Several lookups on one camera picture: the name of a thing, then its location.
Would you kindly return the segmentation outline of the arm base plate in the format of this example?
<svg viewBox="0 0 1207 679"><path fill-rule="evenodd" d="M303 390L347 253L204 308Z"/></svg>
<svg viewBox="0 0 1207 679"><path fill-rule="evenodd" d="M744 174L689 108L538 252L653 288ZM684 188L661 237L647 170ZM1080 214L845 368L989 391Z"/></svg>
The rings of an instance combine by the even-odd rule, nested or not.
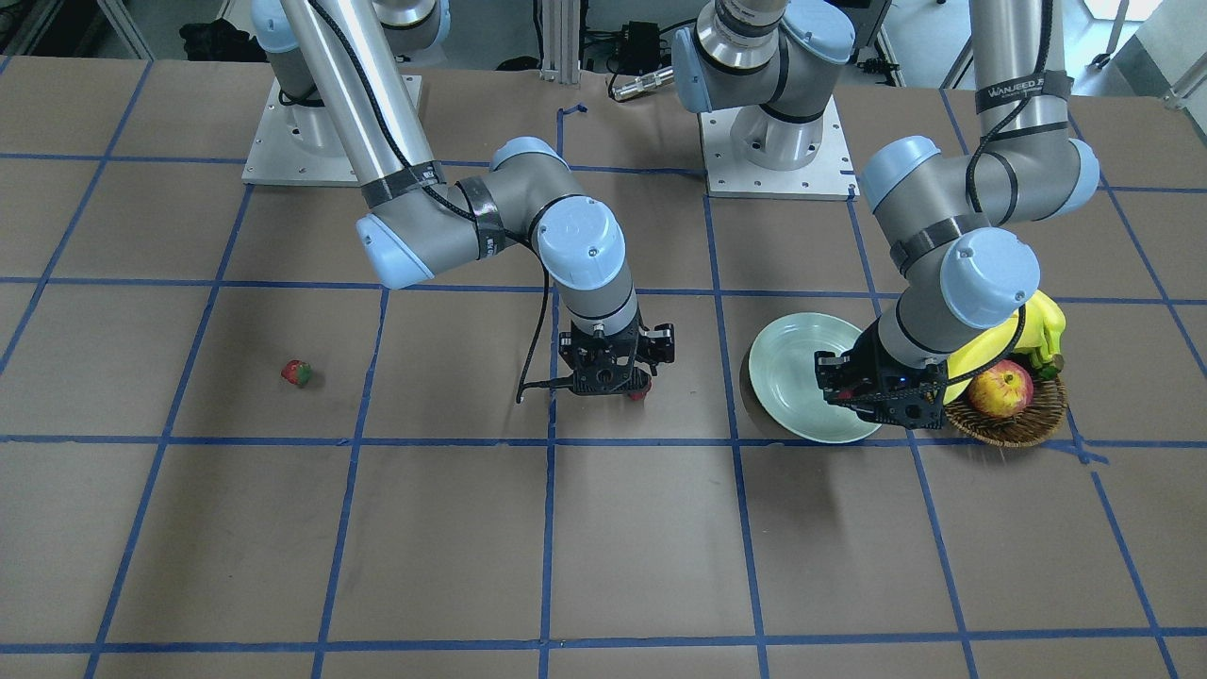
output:
<svg viewBox="0 0 1207 679"><path fill-rule="evenodd" d="M279 188L358 188L330 110L284 105L276 80L260 116L241 181Z"/></svg>
<svg viewBox="0 0 1207 679"><path fill-rule="evenodd" d="M834 98L806 124L772 119L757 105L698 119L710 197L846 201L861 194Z"/></svg>

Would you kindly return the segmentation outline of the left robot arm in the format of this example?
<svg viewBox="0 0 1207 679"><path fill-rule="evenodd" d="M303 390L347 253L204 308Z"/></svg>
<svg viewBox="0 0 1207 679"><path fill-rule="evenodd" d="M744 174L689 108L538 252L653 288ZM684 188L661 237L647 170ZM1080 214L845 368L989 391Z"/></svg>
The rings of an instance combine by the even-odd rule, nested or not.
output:
<svg viewBox="0 0 1207 679"><path fill-rule="evenodd" d="M980 140L943 156L922 135L879 150L859 175L906 289L850 351L812 357L829 406L906 429L943 425L947 359L1024 314L1040 283L1008 224L1077 210L1100 160L1069 135L1068 74L1056 1L973 1L970 51ZM730 156L766 172L810 166L855 29L824 1L711 1L670 41L683 109L733 110Z"/></svg>

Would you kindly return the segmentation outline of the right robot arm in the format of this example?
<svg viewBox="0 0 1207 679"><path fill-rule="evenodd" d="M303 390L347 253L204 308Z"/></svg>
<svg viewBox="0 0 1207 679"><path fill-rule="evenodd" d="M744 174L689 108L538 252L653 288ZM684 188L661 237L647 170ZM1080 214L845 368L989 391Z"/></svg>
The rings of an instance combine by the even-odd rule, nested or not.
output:
<svg viewBox="0 0 1207 679"><path fill-rule="evenodd" d="M506 142L486 172L457 182L435 158L397 57L441 43L448 2L255 1L251 18L279 103L327 113L336 125L368 206L358 240L385 287L408 288L521 245L568 310L556 353L570 374L546 388L634 400L651 391L658 365L675 359L675 330L641 320L608 205L587 197L540 137Z"/></svg>

